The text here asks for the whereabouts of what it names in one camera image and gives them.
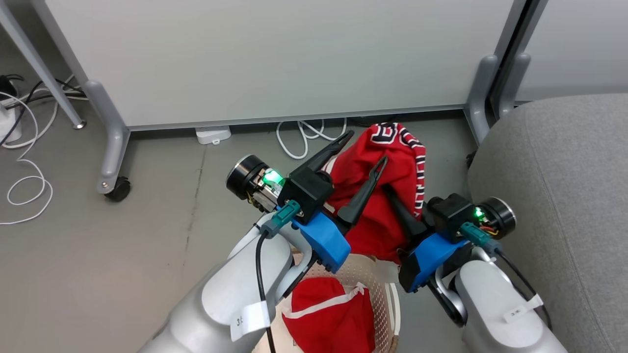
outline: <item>laundry basket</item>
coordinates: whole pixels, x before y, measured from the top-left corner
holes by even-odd
[[[295,254],[295,263],[301,261],[302,255]],[[307,272],[305,278],[336,277],[345,288],[353,288],[357,282],[369,289],[371,306],[374,314],[375,351],[377,353],[393,353],[397,350],[399,329],[401,328],[401,314],[399,312],[399,296],[397,288],[392,283],[378,282],[375,274],[375,261],[363,255],[350,254],[336,274],[327,272],[323,266],[315,264]],[[290,303],[291,297],[277,305],[277,315],[273,321],[273,339],[277,352],[302,352],[288,333],[281,309]],[[266,334],[259,341],[253,353],[269,352]]]

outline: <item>red fabric with white trim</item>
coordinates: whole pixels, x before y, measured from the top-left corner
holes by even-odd
[[[403,125],[385,122],[371,126],[353,146],[325,166],[335,187],[327,202],[336,210],[346,205],[384,154],[388,155],[386,170],[362,218],[346,238],[352,253],[399,264],[397,249],[407,242],[381,185],[392,185],[402,203],[417,218],[421,216],[425,195],[425,146]]]
[[[375,350],[371,298],[369,290],[361,283],[345,294],[340,282],[333,277],[305,279],[292,292],[291,307],[292,311],[285,310],[282,318],[304,353],[371,353]]]

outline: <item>robotic arm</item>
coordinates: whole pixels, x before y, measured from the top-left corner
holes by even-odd
[[[337,212],[326,204],[333,184],[321,168],[352,135],[342,135],[287,178],[254,155],[236,164],[227,188],[264,215],[226,262],[215,266],[172,309],[140,353],[248,353],[265,330],[272,340],[275,306],[314,263],[335,273],[347,259],[350,246],[344,235],[357,223],[386,167],[384,157]],[[515,226],[504,202],[490,198],[473,205],[452,194],[430,200],[417,221],[394,190],[387,189],[387,194],[408,237],[409,246],[399,254],[401,286],[409,293],[427,286],[463,327],[471,352],[566,352],[533,310],[542,304],[538,295],[524,299],[494,264],[493,256],[503,255],[497,240]],[[299,265],[294,264],[291,245],[303,253]],[[445,286],[445,277],[453,273]]]

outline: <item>green led light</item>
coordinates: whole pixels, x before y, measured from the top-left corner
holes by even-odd
[[[279,173],[277,173],[274,169],[266,170],[264,177],[262,177],[262,181],[264,182],[264,184],[267,184],[267,185],[279,184],[283,186],[283,183],[284,183],[283,177]]]

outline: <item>gray couch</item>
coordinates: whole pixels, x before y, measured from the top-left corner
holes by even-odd
[[[628,95],[518,107],[480,146],[469,186],[515,211],[504,250],[567,350],[628,352]]]

